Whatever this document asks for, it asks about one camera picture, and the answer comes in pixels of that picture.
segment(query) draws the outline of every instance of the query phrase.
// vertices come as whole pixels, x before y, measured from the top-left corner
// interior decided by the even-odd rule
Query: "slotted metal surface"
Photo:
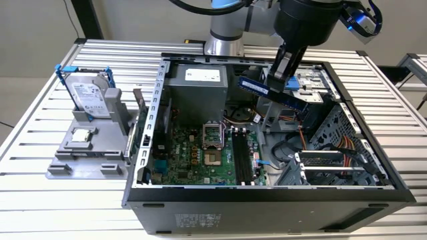
[[[113,71],[122,101],[135,108],[131,89],[149,104],[159,53],[201,54],[200,44],[87,40],[62,65]],[[274,47],[245,47],[246,57],[273,58]],[[304,60],[328,61],[356,107],[410,188],[417,204],[352,233],[312,235],[192,235],[204,239],[421,240],[427,238],[427,130],[368,57],[353,51],[308,50]],[[157,239],[146,236],[130,210],[121,209],[123,180],[47,180],[43,173],[70,124],[69,95],[49,79],[0,147],[0,239]]]

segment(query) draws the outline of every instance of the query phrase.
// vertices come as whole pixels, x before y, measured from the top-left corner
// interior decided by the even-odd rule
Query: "gray floor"
[[[15,125],[46,81],[47,77],[0,77],[1,122]],[[0,143],[3,142],[10,131],[11,128],[0,125]]]

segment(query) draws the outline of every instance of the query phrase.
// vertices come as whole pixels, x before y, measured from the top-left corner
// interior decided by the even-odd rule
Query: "open computer tower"
[[[122,197],[147,234],[350,232],[414,202],[329,63],[286,86],[270,65],[161,55]]]

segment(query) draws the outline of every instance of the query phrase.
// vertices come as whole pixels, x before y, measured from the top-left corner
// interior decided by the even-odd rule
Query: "motherboard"
[[[174,128],[172,131],[172,148],[168,159],[154,161],[153,184],[162,185],[236,185],[234,149],[232,131],[210,126],[205,128]],[[252,185],[265,185],[260,158],[260,149],[254,132],[245,134],[246,151],[244,163],[249,166]],[[204,139],[214,146],[204,144]]]

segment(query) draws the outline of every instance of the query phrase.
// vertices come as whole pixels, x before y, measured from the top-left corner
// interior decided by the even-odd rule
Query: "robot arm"
[[[362,7],[360,0],[213,0],[213,9],[198,8],[180,0],[169,0],[184,10],[212,17],[210,35],[214,41],[208,41],[205,53],[209,55],[241,56],[240,40],[244,27],[234,21],[242,21],[238,11],[244,7],[256,6],[264,9],[277,9],[273,30],[282,39],[268,78],[286,84],[293,76],[308,46],[322,44],[340,20],[356,37],[366,43],[374,37],[382,26],[381,12],[372,0],[368,0],[374,17]]]
[[[274,63],[268,76],[286,83],[293,76],[308,46],[322,44],[340,20],[354,35],[372,38],[381,30],[382,16],[378,8],[368,0],[374,12],[370,16],[358,0],[281,0],[273,29],[282,38]],[[374,23],[374,29],[360,25],[361,19]]]

